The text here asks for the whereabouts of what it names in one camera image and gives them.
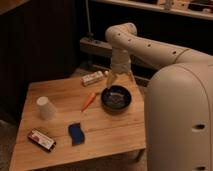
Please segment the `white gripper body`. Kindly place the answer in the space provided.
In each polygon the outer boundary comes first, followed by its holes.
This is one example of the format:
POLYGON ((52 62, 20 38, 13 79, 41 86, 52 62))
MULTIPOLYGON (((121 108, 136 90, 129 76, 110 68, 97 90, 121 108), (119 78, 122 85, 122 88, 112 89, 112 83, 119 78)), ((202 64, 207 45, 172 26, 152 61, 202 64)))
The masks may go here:
POLYGON ((130 54, 126 50, 113 48, 110 67, 115 74, 129 72, 131 70, 130 54))

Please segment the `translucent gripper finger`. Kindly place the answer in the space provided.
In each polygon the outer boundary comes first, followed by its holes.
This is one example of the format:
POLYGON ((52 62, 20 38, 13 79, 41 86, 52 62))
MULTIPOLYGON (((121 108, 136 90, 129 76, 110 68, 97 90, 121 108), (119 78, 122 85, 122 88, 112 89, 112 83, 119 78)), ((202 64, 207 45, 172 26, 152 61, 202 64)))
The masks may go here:
POLYGON ((116 79, 117 79, 117 76, 112 71, 109 71, 107 76, 107 82, 106 82, 107 88, 110 88, 116 79))
POLYGON ((132 71, 128 71, 128 72, 126 73, 126 75, 128 76, 130 82, 131 82, 132 84, 136 85, 136 81, 135 81, 135 78, 134 78, 134 75, 133 75, 132 71))

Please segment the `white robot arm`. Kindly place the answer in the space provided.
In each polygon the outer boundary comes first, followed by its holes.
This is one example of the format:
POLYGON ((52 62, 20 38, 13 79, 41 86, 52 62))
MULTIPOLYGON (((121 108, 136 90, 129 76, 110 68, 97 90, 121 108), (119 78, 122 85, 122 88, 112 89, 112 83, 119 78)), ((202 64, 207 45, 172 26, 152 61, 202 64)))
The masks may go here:
POLYGON ((107 84, 131 75, 132 55, 157 72, 144 100, 148 171, 213 171, 213 56, 137 35, 132 23, 109 27, 107 84))

